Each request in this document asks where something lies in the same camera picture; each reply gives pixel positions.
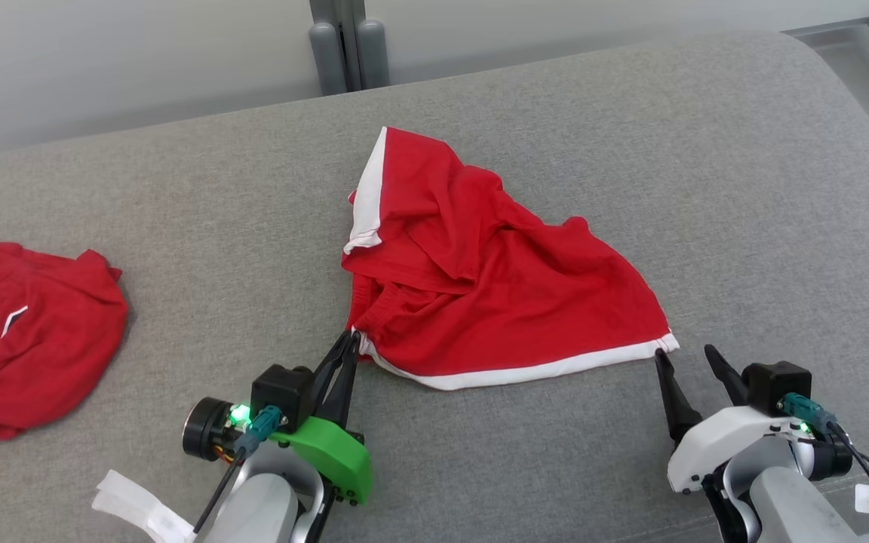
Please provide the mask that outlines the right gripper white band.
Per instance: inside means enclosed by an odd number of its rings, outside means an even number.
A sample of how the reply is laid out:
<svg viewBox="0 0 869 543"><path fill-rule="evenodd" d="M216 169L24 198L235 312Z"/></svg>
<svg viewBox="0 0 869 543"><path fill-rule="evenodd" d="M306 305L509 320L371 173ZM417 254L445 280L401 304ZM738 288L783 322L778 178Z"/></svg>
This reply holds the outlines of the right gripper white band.
<svg viewBox="0 0 869 543"><path fill-rule="evenodd" d="M662 348L655 351L667 429L677 446L667 465L672 490L700 491L702 479L717 474L721 466L729 491L735 495L748 491L771 467L809 477L812 446L807 443L810 435L806 426L796 417L770 417L746 406L748 386L741 374L714 345L705 345L704 354L733 404L705 420L683 394L668 354Z"/></svg>

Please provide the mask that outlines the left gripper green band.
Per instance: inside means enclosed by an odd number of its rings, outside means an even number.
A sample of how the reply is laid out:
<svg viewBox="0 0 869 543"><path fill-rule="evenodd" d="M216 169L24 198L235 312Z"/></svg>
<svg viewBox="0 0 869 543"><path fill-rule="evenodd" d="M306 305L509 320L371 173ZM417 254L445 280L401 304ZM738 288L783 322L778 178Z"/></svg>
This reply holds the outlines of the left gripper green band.
<svg viewBox="0 0 869 543"><path fill-rule="evenodd" d="M289 444L337 487L346 501L367 503L373 491L371 454L364 443L345 430L359 357L360 333L344 331L314 371L313 416L292 434L277 431L269 439Z"/></svg>

